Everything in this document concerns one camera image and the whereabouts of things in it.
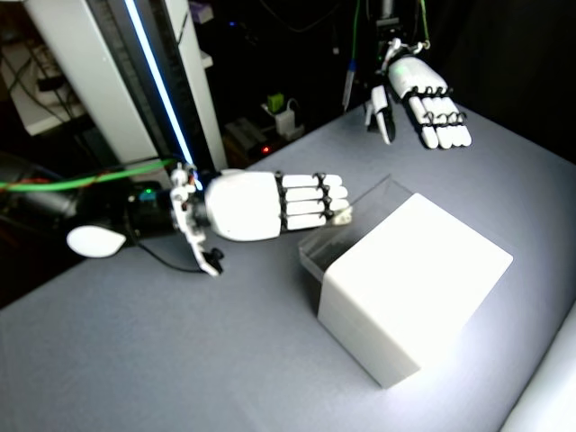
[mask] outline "table surface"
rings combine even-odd
[[[6,46],[2,49],[2,53],[16,71],[30,58],[28,50],[22,44]],[[28,67],[28,69],[22,73],[20,77],[21,83],[14,86],[10,96],[12,97],[16,111],[22,120],[24,128],[26,128],[26,131],[30,135],[34,136],[49,131],[50,129],[62,124],[62,122],[69,122],[70,116],[62,105],[49,106],[52,112],[56,115],[46,111],[35,103],[26,94],[26,92],[24,92],[22,86],[25,86],[34,95],[35,82],[30,69],[31,68]],[[14,74],[5,62],[2,62],[0,72],[2,73],[6,86],[10,86],[14,81]],[[58,92],[60,93],[62,100],[66,101],[68,98],[68,91],[58,90]],[[72,116],[75,118],[86,114],[84,106],[82,106],[81,103],[67,103],[67,105]]]
[[[427,150],[394,115],[391,147],[358,108],[254,168],[340,174],[353,199],[392,174],[514,256],[443,362],[381,390],[316,319],[306,233],[210,236],[214,279],[130,248],[0,312],[0,430],[497,430],[574,301],[576,166],[473,112],[470,148]]]

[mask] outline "clear plastic container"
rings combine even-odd
[[[320,282],[330,265],[408,200],[413,193],[390,175],[299,244],[302,265]]]

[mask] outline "led light strip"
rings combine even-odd
[[[176,113],[174,112],[174,108],[170,102],[170,97],[168,96],[168,92],[164,86],[164,81],[162,80],[160,71],[158,70],[158,64],[156,63],[156,59],[154,58],[154,54],[150,48],[148,37],[146,36],[146,32],[144,31],[142,21],[140,20],[140,16],[138,14],[138,9],[134,4],[134,0],[124,0],[124,3],[128,8],[128,14],[130,15],[130,19],[134,25],[134,30],[138,36],[140,46],[144,51],[144,57],[146,57],[148,67],[150,68],[150,72],[152,72],[152,76],[154,77],[154,82],[156,83],[156,87],[160,93],[160,98],[162,99],[162,103],[164,104],[164,108],[166,109],[166,113],[170,119],[170,124],[172,124],[172,128],[174,129],[174,133],[176,135],[176,139],[178,140],[178,144],[180,145],[180,149],[182,150],[182,154],[184,155],[184,159],[186,159],[186,162],[188,162],[190,165],[193,165],[194,162],[192,161],[192,155],[188,150],[188,145],[186,144],[184,134],[182,133],[182,129],[180,129],[180,124],[176,118]]]

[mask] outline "green wire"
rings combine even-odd
[[[356,60],[356,30],[358,27],[359,15],[360,15],[360,0],[356,0],[356,12],[354,15],[354,32],[352,33],[352,60]]]
[[[92,175],[89,177],[78,178],[77,180],[69,180],[63,182],[56,182],[50,184],[10,184],[7,182],[0,182],[0,189],[5,189],[10,192],[54,192],[65,191],[67,189],[76,189],[78,187],[88,186],[94,183],[111,182],[113,180],[120,180],[138,174],[145,174],[165,167],[173,162],[173,159],[160,160],[153,164],[141,166],[139,168],[128,169],[120,173],[110,173],[102,175]]]
[[[430,41],[428,36],[428,18],[426,17],[426,2],[425,0],[420,0],[420,6],[422,8],[422,23],[424,24],[424,37],[426,41]]]

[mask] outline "black curtain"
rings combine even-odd
[[[441,0],[427,8],[428,60],[454,99],[574,161],[576,2]]]

